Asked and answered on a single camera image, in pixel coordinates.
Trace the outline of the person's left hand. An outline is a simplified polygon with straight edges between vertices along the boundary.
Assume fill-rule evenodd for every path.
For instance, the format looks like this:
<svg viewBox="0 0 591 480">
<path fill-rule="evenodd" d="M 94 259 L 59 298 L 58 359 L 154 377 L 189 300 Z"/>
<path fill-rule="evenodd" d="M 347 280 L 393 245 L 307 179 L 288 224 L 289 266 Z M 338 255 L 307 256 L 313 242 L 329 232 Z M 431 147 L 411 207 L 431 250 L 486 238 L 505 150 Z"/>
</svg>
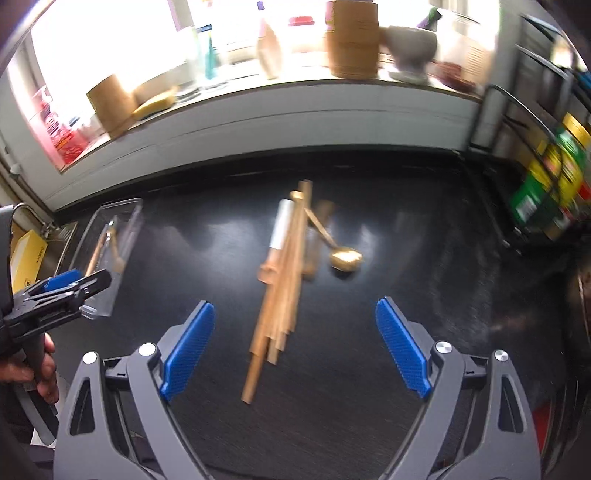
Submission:
<svg viewBox="0 0 591 480">
<path fill-rule="evenodd" d="M 44 356 L 40 366 L 40 373 L 15 357 L 2 359 L 0 362 L 0 381 L 2 383 L 26 383 L 34 381 L 37 392 L 48 404 L 55 404 L 59 400 L 56 364 L 53 359 L 55 344 L 48 333 L 44 334 Z"/>
</svg>

